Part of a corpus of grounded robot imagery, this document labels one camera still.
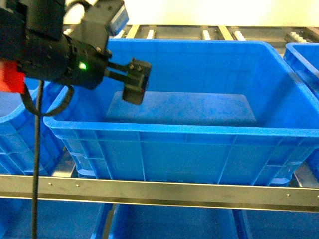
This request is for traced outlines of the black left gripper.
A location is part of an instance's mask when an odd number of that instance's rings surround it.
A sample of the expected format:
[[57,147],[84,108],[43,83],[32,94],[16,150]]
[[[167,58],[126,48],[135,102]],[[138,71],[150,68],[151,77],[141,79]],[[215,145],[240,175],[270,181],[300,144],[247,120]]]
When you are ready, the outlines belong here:
[[124,101],[135,105],[142,103],[152,69],[149,62],[135,58],[126,65],[109,62],[109,58],[112,57],[109,50],[98,51],[89,44],[70,37],[66,39],[70,46],[70,54],[62,84],[91,90],[106,76],[124,83]]

